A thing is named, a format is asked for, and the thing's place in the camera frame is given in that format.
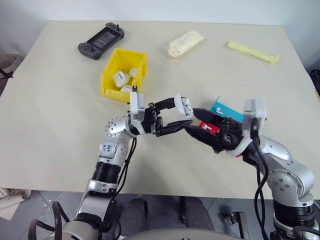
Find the robotic arm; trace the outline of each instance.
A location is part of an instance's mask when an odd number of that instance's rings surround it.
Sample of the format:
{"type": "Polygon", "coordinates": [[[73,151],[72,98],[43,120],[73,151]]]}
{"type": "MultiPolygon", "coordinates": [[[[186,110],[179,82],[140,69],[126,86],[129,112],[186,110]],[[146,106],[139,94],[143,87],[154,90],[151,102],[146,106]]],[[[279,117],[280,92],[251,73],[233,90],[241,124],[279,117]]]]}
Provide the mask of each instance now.
{"type": "MultiPolygon", "coordinates": [[[[241,124],[205,109],[192,109],[189,99],[179,94],[150,103],[148,108],[145,108],[143,95],[138,94],[133,87],[133,92],[130,93],[130,114],[111,119],[105,127],[105,138],[99,146],[95,171],[87,183],[75,220],[68,221],[63,229],[56,227],[55,234],[47,240],[100,239],[102,233],[111,229],[115,219],[115,197],[122,187],[118,191],[117,189],[133,154],[136,137],[147,134],[159,137],[182,129],[211,146],[217,154],[227,151],[233,156],[242,155],[245,162],[256,166],[263,175],[267,175],[266,182],[274,199],[274,239],[293,238],[292,230],[295,226],[318,230],[312,208],[313,196],[310,193],[315,183],[314,175],[304,165],[296,162],[282,144],[260,136],[266,119],[265,112],[263,101],[247,100],[244,121],[241,124]],[[176,108],[180,120],[163,126],[160,112],[171,108],[176,108]],[[190,125],[193,116],[216,125],[218,132],[211,134],[205,129],[190,125]],[[253,139],[259,142],[266,165],[261,161],[253,139]]],[[[308,232],[303,232],[303,236],[310,240],[319,239],[308,232]]]]}

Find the red object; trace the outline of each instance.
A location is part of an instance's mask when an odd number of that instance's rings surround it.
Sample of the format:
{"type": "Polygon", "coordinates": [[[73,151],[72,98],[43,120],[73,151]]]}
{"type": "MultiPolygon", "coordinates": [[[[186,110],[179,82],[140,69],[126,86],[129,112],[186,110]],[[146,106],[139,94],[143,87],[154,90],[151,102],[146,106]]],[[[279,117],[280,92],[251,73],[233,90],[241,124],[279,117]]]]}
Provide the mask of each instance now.
{"type": "Polygon", "coordinates": [[[199,124],[199,127],[208,131],[209,133],[211,134],[215,134],[218,132],[218,127],[216,125],[213,125],[211,123],[207,123],[205,121],[202,121],[200,124],[199,124]]]}

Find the yellow plastic bin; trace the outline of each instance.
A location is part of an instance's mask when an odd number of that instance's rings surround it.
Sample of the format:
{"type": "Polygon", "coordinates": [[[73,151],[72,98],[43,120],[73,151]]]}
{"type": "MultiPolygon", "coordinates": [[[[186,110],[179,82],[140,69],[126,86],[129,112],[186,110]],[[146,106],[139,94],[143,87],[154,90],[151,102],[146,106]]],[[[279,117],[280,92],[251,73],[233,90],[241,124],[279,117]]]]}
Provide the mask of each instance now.
{"type": "Polygon", "coordinates": [[[137,72],[134,78],[130,78],[128,85],[136,85],[139,92],[143,77],[147,74],[147,54],[138,51],[115,48],[107,65],[101,73],[101,95],[129,102],[130,94],[120,91],[121,88],[115,85],[112,76],[118,71],[128,74],[131,68],[137,68],[137,72]]]}

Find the white wall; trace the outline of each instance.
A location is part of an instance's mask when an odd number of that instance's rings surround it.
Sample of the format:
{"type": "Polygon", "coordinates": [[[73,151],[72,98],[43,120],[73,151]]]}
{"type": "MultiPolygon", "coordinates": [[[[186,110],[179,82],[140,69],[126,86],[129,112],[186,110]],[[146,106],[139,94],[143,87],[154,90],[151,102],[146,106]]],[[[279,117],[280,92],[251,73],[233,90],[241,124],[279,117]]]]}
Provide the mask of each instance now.
{"type": "Polygon", "coordinates": [[[319,13],[319,0],[0,0],[0,54],[26,55],[46,20],[283,25],[310,68],[320,61],[319,13]]]}

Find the beige tabletop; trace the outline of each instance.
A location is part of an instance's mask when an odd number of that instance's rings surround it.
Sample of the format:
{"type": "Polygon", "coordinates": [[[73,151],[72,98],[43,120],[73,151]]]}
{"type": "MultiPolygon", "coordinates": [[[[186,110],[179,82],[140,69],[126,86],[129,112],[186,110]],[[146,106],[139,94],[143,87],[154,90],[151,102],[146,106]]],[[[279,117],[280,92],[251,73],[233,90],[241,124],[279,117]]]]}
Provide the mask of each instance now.
{"type": "MultiPolygon", "coordinates": [[[[99,95],[100,72],[110,53],[92,60],[77,50],[78,43],[103,24],[49,22],[15,78],[8,81],[0,98],[1,187],[84,190],[95,168],[105,124],[128,110],[125,102],[99,95]],[[65,44],[61,44],[62,33],[65,44]]],[[[141,87],[146,105],[180,92],[193,107],[208,109],[220,96],[220,102],[242,112],[245,99],[264,97],[268,120],[263,134],[284,144],[297,161],[314,170],[317,182],[312,193],[320,198],[320,102],[281,27],[120,24],[126,36],[117,47],[148,53],[148,74],[141,87]],[[190,29],[202,33],[205,42],[181,58],[167,57],[162,46],[190,29]],[[267,64],[226,49],[228,40],[282,57],[277,64],[267,64]]],[[[179,119],[172,110],[164,111],[162,117],[164,123],[179,119]]],[[[253,198],[256,188],[252,166],[225,152],[213,153],[183,130],[163,137],[138,137],[122,192],[253,198]]],[[[271,198],[267,187],[264,192],[271,198]]]]}

